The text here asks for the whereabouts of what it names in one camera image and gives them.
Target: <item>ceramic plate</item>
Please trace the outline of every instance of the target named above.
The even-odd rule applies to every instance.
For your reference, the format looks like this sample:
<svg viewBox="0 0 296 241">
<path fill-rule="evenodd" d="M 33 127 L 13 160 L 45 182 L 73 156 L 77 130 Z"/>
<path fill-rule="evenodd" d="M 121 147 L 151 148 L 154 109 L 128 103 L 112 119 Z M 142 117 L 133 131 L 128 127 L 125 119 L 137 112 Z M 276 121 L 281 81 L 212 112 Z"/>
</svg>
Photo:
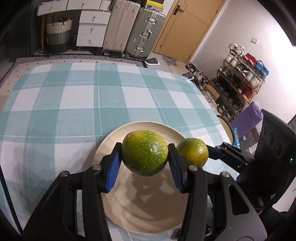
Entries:
<svg viewBox="0 0 296 241">
<path fill-rule="evenodd" d="M 131 131 L 150 130 L 160 134 L 167 144 L 177 146 L 185 139 L 169 126 L 149 121 L 132 122 L 117 128 L 100 144 L 93 164 L 113 150 L 116 142 L 122 142 Z M 184 217 L 187 194 L 176 189 L 169 164 L 153 177 L 132 173 L 121 163 L 114 188 L 102 193 L 106 216 L 120 227 L 136 232 L 155 234 L 179 226 Z"/>
</svg>

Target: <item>plaid tablecloth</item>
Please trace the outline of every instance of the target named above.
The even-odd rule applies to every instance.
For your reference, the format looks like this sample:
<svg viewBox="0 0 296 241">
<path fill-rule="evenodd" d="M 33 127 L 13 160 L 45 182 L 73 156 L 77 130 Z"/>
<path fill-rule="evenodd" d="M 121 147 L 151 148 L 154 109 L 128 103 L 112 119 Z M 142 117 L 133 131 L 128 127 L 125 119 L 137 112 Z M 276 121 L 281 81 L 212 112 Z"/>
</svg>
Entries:
<svg viewBox="0 0 296 241">
<path fill-rule="evenodd" d="M 66 63 L 37 66 L 21 76 L 0 116 L 0 163 L 21 226 L 62 170 L 86 170 L 100 142 L 133 121 L 163 123 L 211 146 L 229 142 L 201 92 L 179 75 L 135 66 Z M 220 160 L 209 160 L 205 170 L 237 176 Z M 0 192 L 1 210 L 15 226 Z M 114 241 L 170 240 L 170 233 L 143 236 L 108 224 Z M 79 203 L 78 227 L 83 234 Z"/>
</svg>

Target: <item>purple bag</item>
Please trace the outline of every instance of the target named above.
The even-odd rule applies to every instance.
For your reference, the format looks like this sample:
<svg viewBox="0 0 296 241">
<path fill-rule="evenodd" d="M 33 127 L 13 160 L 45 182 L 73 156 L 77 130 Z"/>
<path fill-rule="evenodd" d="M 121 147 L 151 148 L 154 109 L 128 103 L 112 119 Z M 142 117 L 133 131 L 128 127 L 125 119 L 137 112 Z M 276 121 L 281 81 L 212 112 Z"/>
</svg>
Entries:
<svg viewBox="0 0 296 241">
<path fill-rule="evenodd" d="M 258 102 L 251 102 L 246 109 L 230 122 L 230 126 L 232 129 L 237 128 L 239 138 L 241 138 L 262 120 L 263 113 Z"/>
</svg>

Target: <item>silver suitcase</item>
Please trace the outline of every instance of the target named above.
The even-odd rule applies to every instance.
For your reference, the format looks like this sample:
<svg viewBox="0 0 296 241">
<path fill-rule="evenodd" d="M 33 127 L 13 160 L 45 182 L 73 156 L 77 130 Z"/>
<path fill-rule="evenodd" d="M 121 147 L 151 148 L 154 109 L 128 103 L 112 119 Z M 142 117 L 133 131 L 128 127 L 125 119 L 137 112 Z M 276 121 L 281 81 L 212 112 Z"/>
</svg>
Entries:
<svg viewBox="0 0 296 241">
<path fill-rule="evenodd" d="M 147 58 L 164 22 L 165 15 L 162 13 L 141 7 L 128 38 L 126 54 L 141 59 Z"/>
<path fill-rule="evenodd" d="M 104 50 L 124 51 L 139 9 L 138 3 L 116 0 L 104 37 Z"/>
</svg>

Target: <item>green fruit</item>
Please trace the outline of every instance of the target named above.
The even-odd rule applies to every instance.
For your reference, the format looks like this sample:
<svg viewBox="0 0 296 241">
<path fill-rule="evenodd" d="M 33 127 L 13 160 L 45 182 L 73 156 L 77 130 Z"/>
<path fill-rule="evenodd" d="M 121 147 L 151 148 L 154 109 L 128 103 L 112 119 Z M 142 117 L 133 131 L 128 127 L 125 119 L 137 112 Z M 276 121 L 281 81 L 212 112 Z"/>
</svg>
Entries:
<svg viewBox="0 0 296 241">
<path fill-rule="evenodd" d="M 187 157 L 191 165 L 203 167 L 209 158 L 206 144 L 197 138 L 187 138 L 177 146 L 179 155 Z"/>
<path fill-rule="evenodd" d="M 159 173 L 168 161 L 168 146 L 161 135 L 153 131 L 132 131 L 121 146 L 124 165 L 140 176 Z"/>
</svg>

